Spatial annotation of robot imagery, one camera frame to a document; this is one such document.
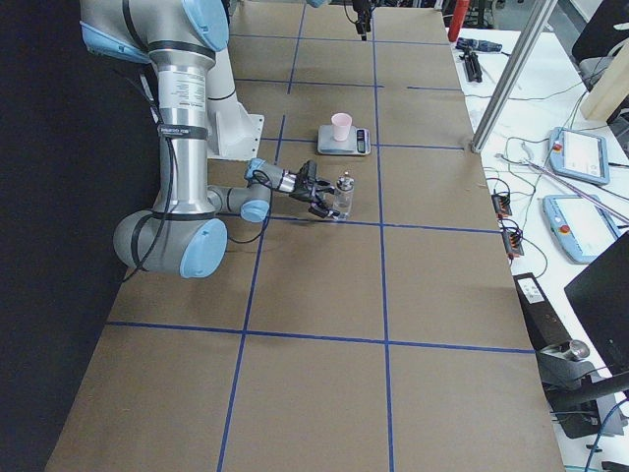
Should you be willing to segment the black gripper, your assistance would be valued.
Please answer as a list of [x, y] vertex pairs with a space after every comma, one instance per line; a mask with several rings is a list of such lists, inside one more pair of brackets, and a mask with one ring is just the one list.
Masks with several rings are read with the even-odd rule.
[[294, 188], [290, 197], [300, 202], [310, 203], [309, 212], [315, 216], [326, 219], [337, 219], [340, 212], [334, 209], [320, 193], [334, 193], [335, 184], [317, 178], [317, 164], [308, 160], [295, 175]]

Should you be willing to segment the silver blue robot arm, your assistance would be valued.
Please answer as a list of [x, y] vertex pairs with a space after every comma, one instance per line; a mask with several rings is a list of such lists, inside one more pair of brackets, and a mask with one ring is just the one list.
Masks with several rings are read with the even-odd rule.
[[328, 218], [333, 189], [306, 162], [298, 171], [257, 155], [264, 119], [239, 101], [228, 52], [224, 1], [85, 1], [81, 27], [91, 53], [149, 66], [149, 103], [160, 141], [161, 187], [150, 209], [126, 216], [114, 248], [132, 272], [206, 277], [228, 243], [224, 212], [264, 222], [274, 193]]

